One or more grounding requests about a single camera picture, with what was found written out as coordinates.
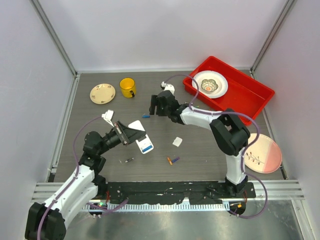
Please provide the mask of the white battery cover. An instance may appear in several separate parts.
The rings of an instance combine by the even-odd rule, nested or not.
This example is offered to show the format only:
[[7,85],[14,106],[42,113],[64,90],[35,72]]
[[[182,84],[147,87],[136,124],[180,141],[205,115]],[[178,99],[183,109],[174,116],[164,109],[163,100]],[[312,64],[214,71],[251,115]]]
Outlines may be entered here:
[[176,146],[176,147],[179,147],[182,142],[183,142],[183,139],[182,139],[182,138],[176,137],[176,138],[174,139],[174,141],[172,142],[172,144],[173,144],[174,146]]

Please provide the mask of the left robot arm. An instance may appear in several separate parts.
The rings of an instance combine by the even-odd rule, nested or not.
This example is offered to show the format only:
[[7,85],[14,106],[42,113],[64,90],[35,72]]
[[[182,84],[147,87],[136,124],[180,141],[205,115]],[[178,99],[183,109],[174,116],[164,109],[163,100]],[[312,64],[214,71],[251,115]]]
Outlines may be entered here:
[[127,146],[143,138],[146,131],[139,120],[128,126],[117,121],[110,132],[101,136],[91,131],[84,138],[83,154],[76,158],[74,172],[43,203],[29,208],[24,237],[27,240],[62,240],[81,208],[91,199],[102,199],[107,192],[105,177],[99,173],[106,159],[103,154],[122,144]]

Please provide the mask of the white remote control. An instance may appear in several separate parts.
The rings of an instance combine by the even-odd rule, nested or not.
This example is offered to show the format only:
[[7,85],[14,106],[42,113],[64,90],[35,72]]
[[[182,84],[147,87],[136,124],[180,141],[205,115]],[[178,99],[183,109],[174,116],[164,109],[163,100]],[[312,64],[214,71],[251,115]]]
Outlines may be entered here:
[[[128,125],[128,127],[131,129],[135,129],[135,130],[140,130],[140,131],[144,131],[144,132],[146,131],[145,128],[143,127],[142,123],[139,120],[136,120],[136,121],[130,123]],[[142,154],[147,154],[154,149],[154,145],[153,145],[153,143],[147,133],[144,136],[140,137],[135,142],[136,142],[136,144]],[[148,146],[153,146],[153,148],[148,150],[147,152],[142,152],[142,149],[144,149]]]

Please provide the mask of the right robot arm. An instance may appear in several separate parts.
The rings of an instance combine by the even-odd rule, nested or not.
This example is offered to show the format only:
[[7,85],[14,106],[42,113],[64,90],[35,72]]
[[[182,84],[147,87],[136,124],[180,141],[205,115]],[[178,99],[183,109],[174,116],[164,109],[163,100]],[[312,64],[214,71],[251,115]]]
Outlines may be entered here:
[[243,154],[251,134],[236,112],[230,108],[227,111],[208,111],[180,104],[169,90],[164,90],[151,96],[149,114],[166,116],[177,124],[210,130],[226,157],[226,193],[233,198],[243,193],[248,182]]

